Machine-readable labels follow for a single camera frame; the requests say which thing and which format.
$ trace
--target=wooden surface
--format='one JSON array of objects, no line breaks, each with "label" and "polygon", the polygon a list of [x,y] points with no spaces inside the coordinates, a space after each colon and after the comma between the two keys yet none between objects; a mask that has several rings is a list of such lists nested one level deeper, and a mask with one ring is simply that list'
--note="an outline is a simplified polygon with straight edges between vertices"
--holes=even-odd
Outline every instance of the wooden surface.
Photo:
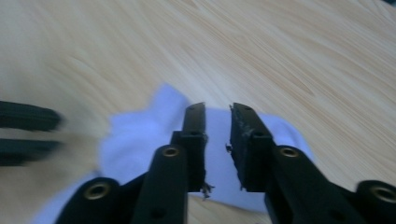
[{"label": "wooden surface", "polygon": [[[191,102],[232,102],[295,125],[319,169],[354,189],[396,185],[396,9],[349,1],[0,2],[0,100],[62,113],[64,147],[0,168],[0,223],[28,223],[97,165],[107,119],[144,108],[161,83]],[[190,200],[190,223],[268,223]]]}]

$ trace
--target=crumpled white cloth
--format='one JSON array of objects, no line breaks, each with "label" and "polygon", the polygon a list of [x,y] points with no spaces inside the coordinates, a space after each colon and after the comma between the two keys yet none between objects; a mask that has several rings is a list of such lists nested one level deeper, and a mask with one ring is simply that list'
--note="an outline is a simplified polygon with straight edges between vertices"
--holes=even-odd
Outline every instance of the crumpled white cloth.
[{"label": "crumpled white cloth", "polygon": [[[184,111],[189,105],[185,96],[164,84],[155,93],[147,109],[111,117],[109,135],[100,147],[100,170],[92,171],[53,197],[35,216],[32,223],[54,223],[75,190],[90,179],[105,176],[125,184],[145,173],[154,151],[170,143],[173,131],[181,130]],[[313,160],[308,144],[287,121],[273,115],[259,116],[272,133],[277,145],[297,147]],[[215,186],[209,200],[264,212],[263,193],[240,190],[233,160],[225,149],[230,132],[231,111],[207,108],[206,133],[209,140],[205,149],[206,182]]]}]

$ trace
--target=screw hole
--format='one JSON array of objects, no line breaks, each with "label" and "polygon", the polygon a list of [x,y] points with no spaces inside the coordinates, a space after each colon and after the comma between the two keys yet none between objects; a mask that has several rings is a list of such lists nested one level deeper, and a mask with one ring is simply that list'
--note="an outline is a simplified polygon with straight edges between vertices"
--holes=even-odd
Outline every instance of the screw hole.
[{"label": "screw hole", "polygon": [[298,157],[298,151],[289,147],[280,149],[280,153],[286,157]]},{"label": "screw hole", "polygon": [[342,214],[341,212],[334,210],[334,209],[329,211],[329,215],[332,219],[337,220],[337,221],[345,221],[346,220],[346,216],[344,214]]},{"label": "screw hole", "polygon": [[96,183],[85,190],[84,196],[88,200],[97,200],[105,197],[110,191],[110,186],[105,183]]},{"label": "screw hole", "polygon": [[396,203],[396,193],[390,189],[375,186],[371,188],[371,192],[379,200],[387,203]]},{"label": "screw hole", "polygon": [[174,157],[178,154],[178,150],[173,147],[169,147],[163,150],[163,155],[165,157]]}]

